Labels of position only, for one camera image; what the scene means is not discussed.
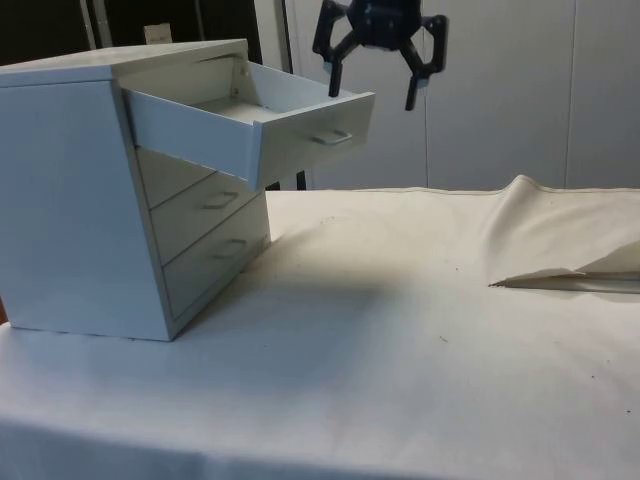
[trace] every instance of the white wall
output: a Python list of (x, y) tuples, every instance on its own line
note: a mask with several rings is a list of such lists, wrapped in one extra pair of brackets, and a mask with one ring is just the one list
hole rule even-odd
[[(289, 35), (294, 73), (328, 82), (311, 51), (320, 3), (287, 0)], [(451, 20), (445, 72), (405, 113), (400, 55), (356, 50), (344, 87), (376, 92), (371, 137), (312, 187), (494, 189), (518, 174), (640, 187), (638, 0), (423, 0), (423, 13)], [(416, 43), (426, 54), (430, 37)]]
[(640, 1), (579, 0), (570, 187), (640, 187)]

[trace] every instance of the cabinet side panel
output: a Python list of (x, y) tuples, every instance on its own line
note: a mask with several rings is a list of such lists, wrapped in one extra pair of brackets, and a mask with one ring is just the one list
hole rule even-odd
[(166, 339), (110, 82), (0, 88), (0, 295), (14, 326)]

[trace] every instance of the drawer front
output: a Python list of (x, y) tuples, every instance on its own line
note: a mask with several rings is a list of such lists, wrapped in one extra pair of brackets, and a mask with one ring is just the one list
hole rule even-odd
[(255, 122), (249, 185), (264, 188), (364, 144), (374, 98), (354, 95)]
[(143, 148), (137, 150), (137, 156), (149, 209), (215, 173), (210, 168)]
[(255, 195), (247, 183), (215, 173), (151, 210), (165, 265)]
[(164, 267), (174, 318), (224, 273), (251, 254), (269, 233), (265, 195), (259, 195)]

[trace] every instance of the cabinet top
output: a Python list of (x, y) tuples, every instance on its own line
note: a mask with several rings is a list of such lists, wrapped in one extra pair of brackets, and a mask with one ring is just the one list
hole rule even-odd
[(245, 54), (246, 40), (136, 45), (44, 58), (0, 67), (0, 88), (55, 83), (95, 82), (232, 54)]

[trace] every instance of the white drawer cabinet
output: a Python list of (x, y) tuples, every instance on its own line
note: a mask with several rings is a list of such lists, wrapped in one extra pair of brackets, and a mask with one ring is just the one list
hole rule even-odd
[(268, 244), (263, 187), (362, 144), (372, 107), (244, 40), (1, 67), (10, 322), (170, 340)]

